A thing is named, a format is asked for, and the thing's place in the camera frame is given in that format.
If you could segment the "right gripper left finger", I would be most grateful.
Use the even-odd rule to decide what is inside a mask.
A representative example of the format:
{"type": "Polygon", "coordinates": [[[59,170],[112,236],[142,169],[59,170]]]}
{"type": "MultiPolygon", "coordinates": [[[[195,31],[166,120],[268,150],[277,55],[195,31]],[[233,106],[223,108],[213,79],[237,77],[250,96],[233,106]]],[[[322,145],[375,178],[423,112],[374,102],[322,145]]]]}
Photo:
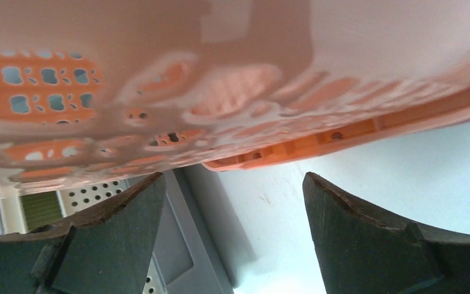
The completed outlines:
{"type": "Polygon", "coordinates": [[[141,293],[165,197],[154,173],[71,216],[0,235],[0,293],[141,293]]]}

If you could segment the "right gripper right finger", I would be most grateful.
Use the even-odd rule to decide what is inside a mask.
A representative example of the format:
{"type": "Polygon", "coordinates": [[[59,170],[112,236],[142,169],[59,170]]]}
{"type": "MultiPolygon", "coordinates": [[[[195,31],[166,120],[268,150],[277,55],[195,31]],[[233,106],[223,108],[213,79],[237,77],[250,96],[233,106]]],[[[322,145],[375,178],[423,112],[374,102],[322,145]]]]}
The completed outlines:
{"type": "Polygon", "coordinates": [[[470,293],[470,235],[423,224],[308,172],[305,209],[327,293],[470,293]]]}

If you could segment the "pink perforated plastic basket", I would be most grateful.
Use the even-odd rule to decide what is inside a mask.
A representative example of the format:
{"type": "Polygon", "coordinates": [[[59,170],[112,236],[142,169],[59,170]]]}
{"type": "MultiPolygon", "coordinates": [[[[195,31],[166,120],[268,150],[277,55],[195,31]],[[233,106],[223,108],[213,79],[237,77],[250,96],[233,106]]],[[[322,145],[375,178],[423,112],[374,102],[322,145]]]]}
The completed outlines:
{"type": "Polygon", "coordinates": [[[470,120],[470,1],[0,1],[0,197],[470,120]]]}

